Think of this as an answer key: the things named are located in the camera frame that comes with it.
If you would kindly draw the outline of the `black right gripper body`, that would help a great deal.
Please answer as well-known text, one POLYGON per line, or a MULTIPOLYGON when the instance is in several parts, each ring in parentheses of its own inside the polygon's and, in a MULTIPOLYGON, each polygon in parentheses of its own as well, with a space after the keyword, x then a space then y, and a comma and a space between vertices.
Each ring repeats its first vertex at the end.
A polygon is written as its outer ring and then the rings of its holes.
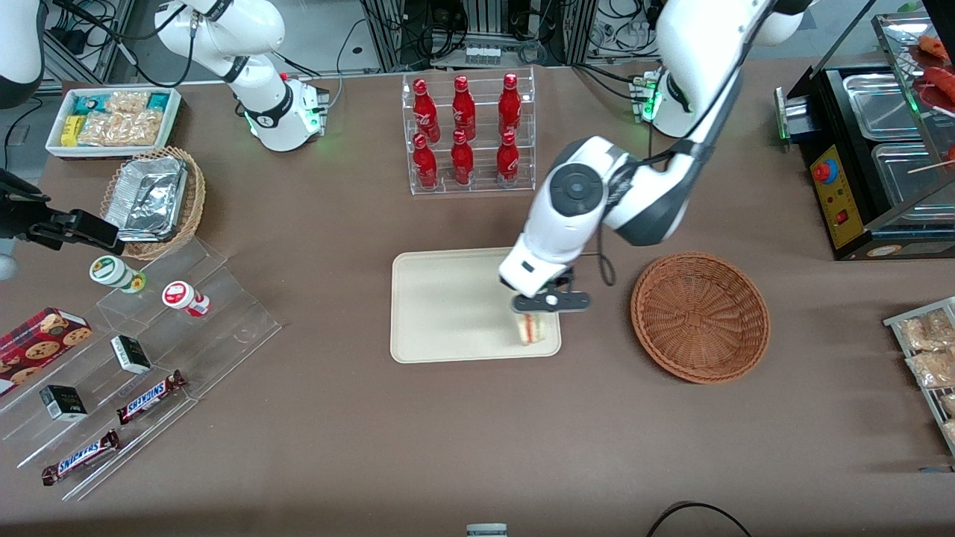
POLYGON ((14 239, 34 224, 34 203, 1 204, 1 238, 14 239))

